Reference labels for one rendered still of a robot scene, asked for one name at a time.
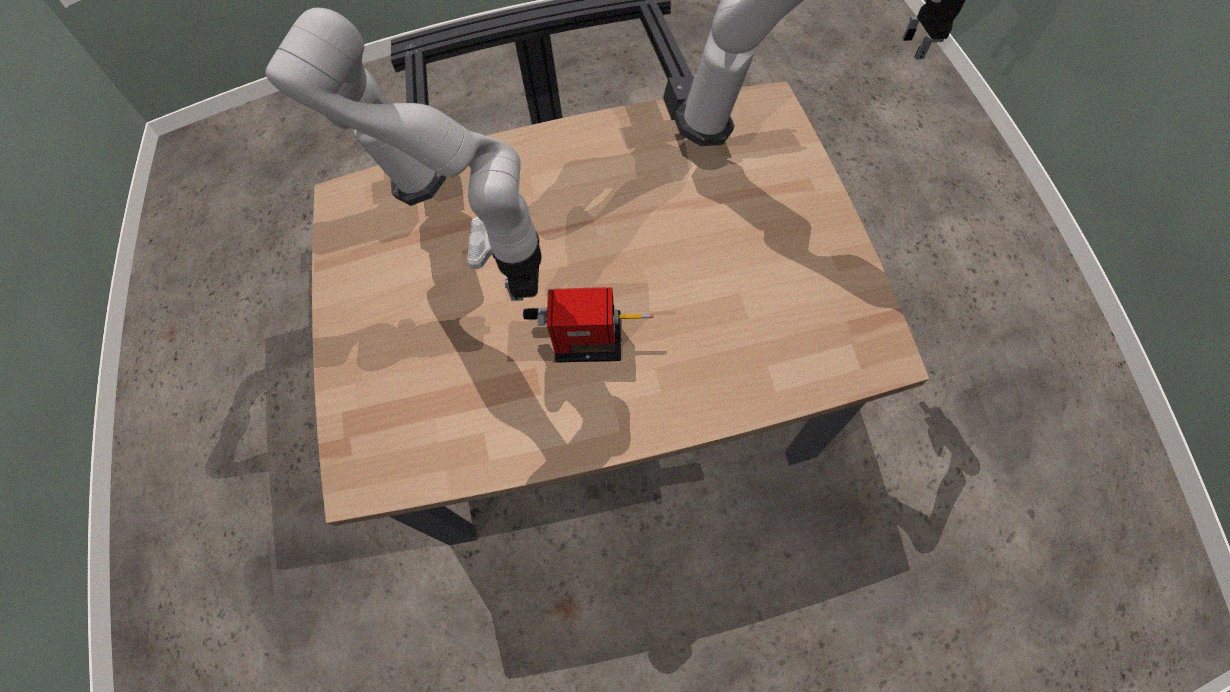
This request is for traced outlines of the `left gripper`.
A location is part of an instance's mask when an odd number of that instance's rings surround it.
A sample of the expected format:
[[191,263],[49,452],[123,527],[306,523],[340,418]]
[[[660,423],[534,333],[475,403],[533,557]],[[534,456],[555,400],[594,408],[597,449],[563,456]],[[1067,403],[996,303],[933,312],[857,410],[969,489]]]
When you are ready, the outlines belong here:
[[[927,31],[927,37],[922,38],[915,59],[924,59],[932,42],[943,42],[950,36],[953,20],[959,14],[966,0],[926,0],[918,16],[910,16],[910,22],[903,36],[903,41],[911,41],[919,22]],[[929,6],[927,6],[929,5]]]

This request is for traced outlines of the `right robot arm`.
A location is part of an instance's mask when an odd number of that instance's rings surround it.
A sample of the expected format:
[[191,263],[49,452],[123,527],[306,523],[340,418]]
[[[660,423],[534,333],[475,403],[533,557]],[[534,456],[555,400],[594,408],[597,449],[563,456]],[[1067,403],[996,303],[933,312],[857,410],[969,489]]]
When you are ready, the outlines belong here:
[[428,104],[390,104],[363,66],[363,50],[364,41],[348,18],[309,9],[282,41],[266,76],[336,127],[353,128],[360,146],[403,193],[422,191],[435,172],[454,177],[469,166],[467,200],[490,238],[514,245],[526,237],[531,218],[519,194],[517,151]]

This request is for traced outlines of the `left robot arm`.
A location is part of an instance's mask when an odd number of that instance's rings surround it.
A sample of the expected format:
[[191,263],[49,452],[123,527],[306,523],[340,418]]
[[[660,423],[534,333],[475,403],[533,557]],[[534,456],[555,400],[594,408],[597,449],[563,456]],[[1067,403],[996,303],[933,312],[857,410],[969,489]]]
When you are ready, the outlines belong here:
[[724,130],[755,47],[802,1],[721,0],[688,96],[689,127],[707,135]]

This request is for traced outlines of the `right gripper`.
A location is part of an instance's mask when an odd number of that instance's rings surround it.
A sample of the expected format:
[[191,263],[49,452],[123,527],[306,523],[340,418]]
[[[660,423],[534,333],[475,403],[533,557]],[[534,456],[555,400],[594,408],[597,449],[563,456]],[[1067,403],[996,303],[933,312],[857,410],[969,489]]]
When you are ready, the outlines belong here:
[[[492,254],[502,274],[510,301],[538,295],[539,265],[542,259],[539,236],[531,221],[526,237],[514,245],[498,245],[490,238],[483,222],[474,218],[467,246],[467,264],[480,269]],[[513,297],[512,297],[513,296]]]

